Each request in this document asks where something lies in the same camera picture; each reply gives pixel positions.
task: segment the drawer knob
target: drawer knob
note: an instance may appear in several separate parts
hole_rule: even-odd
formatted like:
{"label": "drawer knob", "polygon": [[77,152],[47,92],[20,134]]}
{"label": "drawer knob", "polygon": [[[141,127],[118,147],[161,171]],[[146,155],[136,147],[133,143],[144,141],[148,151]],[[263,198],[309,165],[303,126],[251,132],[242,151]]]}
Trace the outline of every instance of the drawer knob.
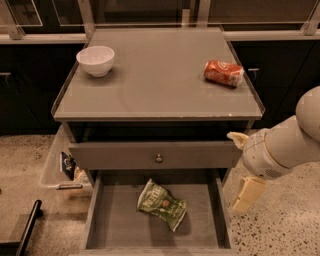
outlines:
{"label": "drawer knob", "polygon": [[161,154],[158,154],[156,157],[156,162],[161,164],[163,162],[163,157],[161,156]]}

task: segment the floor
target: floor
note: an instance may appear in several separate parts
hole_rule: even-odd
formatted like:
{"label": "floor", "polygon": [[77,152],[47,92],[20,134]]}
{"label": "floor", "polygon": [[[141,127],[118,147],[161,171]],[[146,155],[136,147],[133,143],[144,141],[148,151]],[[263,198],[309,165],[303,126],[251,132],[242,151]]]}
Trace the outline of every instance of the floor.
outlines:
{"label": "floor", "polygon": [[[35,200],[36,221],[26,255],[79,251],[90,197],[66,199],[39,186],[53,135],[0,137],[0,242],[19,240]],[[234,243],[243,255],[320,256],[320,163],[308,163],[276,181],[244,214],[232,211],[239,180],[250,175],[239,161],[224,186]]]}

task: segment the white bowl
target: white bowl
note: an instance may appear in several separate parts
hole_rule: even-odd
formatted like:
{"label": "white bowl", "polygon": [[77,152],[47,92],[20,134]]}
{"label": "white bowl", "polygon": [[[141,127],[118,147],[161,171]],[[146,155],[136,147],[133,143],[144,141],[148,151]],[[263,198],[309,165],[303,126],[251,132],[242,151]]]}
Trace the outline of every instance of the white bowl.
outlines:
{"label": "white bowl", "polygon": [[101,77],[108,74],[112,68],[114,51],[106,46],[91,46],[80,51],[76,58],[84,71]]}

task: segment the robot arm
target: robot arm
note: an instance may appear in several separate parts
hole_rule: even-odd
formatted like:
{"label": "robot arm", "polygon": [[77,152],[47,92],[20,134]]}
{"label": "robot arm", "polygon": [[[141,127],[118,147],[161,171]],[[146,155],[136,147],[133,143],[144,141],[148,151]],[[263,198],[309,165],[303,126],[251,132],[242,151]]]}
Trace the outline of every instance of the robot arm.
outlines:
{"label": "robot arm", "polygon": [[249,136],[242,158],[246,168],[263,179],[276,179],[297,165],[320,161],[320,86],[301,97],[296,116]]}

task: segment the countertop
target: countertop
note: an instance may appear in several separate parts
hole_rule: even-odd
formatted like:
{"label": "countertop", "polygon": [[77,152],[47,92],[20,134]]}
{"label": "countertop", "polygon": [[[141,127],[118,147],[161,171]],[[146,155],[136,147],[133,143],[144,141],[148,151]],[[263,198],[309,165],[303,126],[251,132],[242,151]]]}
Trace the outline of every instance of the countertop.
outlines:
{"label": "countertop", "polygon": [[236,63],[219,28],[97,29],[89,46],[115,51],[102,78],[79,66],[56,121],[256,120],[263,107],[243,79],[232,89],[203,76],[207,61]]}

